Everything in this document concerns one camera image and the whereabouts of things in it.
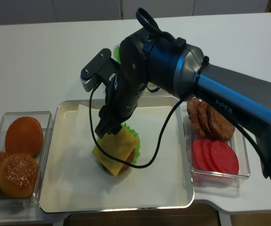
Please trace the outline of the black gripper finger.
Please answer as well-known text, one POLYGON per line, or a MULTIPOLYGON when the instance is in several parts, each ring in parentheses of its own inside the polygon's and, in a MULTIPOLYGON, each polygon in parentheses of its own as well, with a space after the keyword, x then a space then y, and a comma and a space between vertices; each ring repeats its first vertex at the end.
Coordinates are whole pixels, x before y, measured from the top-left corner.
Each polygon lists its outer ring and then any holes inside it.
POLYGON ((96 126, 95 133, 99 138, 103 138, 105 134, 111 134, 113 128, 113 121, 107 119, 100 119, 96 126))
POLYGON ((121 130, 121 128, 122 128, 121 124, 118 124, 118 125, 112 127, 112 128, 108 131, 108 134, 109 134, 109 135, 110 135, 110 134, 116 135, 116 134, 119 133, 119 131, 121 130))

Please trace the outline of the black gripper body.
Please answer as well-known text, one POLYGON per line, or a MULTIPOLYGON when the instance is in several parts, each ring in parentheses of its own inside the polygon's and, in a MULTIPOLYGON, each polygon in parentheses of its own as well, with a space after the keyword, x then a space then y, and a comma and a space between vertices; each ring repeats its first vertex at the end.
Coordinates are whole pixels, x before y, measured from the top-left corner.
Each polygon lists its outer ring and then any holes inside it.
POLYGON ((145 29, 131 34, 120 45, 121 63, 99 58, 100 81, 106 85, 105 105, 99 112, 100 129, 117 129, 131 117, 149 82, 156 82, 157 64, 153 37, 145 29))

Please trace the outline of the black blue robot arm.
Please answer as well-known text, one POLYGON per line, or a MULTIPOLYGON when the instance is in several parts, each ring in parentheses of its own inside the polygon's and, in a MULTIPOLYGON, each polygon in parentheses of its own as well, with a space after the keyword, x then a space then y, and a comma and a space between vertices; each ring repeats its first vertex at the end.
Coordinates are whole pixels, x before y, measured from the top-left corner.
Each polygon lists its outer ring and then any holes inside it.
POLYGON ((100 121, 91 128, 94 138, 117 134, 121 123, 136 108, 136 92, 151 82, 180 101, 195 95, 223 114, 247 139, 263 163, 263 175, 271 180, 271 110, 212 80, 208 57, 184 39, 167 32, 141 29, 120 45, 120 68, 111 84, 100 121))

